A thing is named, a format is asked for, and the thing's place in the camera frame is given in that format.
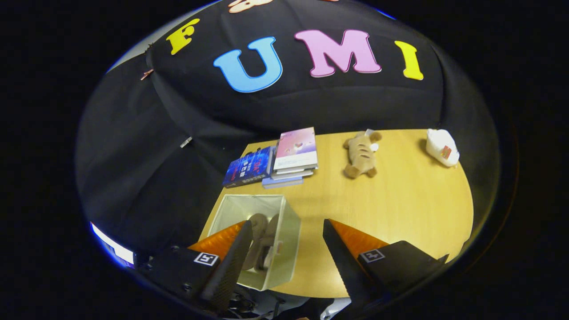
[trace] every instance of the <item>storage box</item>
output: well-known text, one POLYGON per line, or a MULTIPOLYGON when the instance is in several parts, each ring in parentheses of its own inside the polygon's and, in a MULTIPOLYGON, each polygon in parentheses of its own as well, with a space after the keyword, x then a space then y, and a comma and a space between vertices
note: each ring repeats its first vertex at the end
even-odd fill
POLYGON ((252 215, 260 213, 270 221, 279 215, 277 234, 273 244, 272 263, 266 273, 258 273, 254 269, 243 270, 237 283, 247 288, 263 291, 285 282, 289 282, 294 274, 296 254, 300 236, 300 218, 286 202, 283 195, 225 195, 213 218, 208 236, 248 220, 252 215))

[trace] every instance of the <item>letter m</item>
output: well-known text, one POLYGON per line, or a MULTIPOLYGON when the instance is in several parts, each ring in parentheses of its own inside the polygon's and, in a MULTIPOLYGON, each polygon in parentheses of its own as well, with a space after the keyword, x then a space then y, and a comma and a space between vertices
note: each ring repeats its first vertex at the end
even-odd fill
POLYGON ((353 69, 359 73, 377 73, 381 67, 377 64, 368 42, 369 34, 359 30, 346 30, 342 43, 338 44, 320 30, 298 32, 294 38, 304 41, 314 68, 310 70, 313 77, 326 77, 334 74, 334 68, 328 65, 326 56, 342 70, 348 72, 352 55, 356 58, 353 69))

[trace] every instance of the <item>table surface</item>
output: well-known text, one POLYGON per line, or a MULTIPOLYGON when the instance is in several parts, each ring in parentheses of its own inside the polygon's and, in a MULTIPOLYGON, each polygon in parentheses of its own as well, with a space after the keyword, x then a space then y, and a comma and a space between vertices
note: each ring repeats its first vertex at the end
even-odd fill
MULTIPOLYGON (((406 240, 433 258, 456 257, 470 237, 472 195, 460 163, 447 168, 425 151, 427 130, 383 130, 376 155, 377 175, 344 176, 343 143, 356 132, 316 135, 319 168, 296 186, 264 189, 260 183, 224 188, 201 233, 207 237, 226 194, 282 194, 301 219, 295 272, 276 292, 315 298, 348 293, 326 243, 324 219, 334 219, 387 243, 406 240)), ((276 144, 251 143, 243 151, 276 144)))

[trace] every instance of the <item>brown plush toy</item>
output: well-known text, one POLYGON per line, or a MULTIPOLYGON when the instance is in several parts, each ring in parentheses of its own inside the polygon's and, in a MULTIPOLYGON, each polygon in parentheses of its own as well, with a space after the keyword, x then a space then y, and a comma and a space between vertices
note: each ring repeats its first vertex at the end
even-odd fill
POLYGON ((355 138, 347 139, 344 142, 344 148, 348 149, 350 161, 344 172, 352 179, 357 178, 360 174, 367 174, 373 177, 377 174, 376 158, 371 150, 371 145, 381 139, 381 133, 374 131, 369 136, 365 135, 365 131, 358 132, 355 138))

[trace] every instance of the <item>blue letter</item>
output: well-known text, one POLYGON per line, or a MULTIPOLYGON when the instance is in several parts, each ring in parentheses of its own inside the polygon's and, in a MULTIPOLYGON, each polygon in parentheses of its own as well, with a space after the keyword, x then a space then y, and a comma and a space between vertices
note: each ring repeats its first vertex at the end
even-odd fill
POLYGON ((268 36, 255 40, 247 46, 251 50, 257 50, 263 60, 266 71, 261 76, 250 77, 239 56, 241 50, 231 50, 215 59, 213 65, 221 69, 229 85, 238 92, 248 93, 263 90, 277 82, 283 73, 283 66, 279 56, 273 48, 275 38, 268 36))

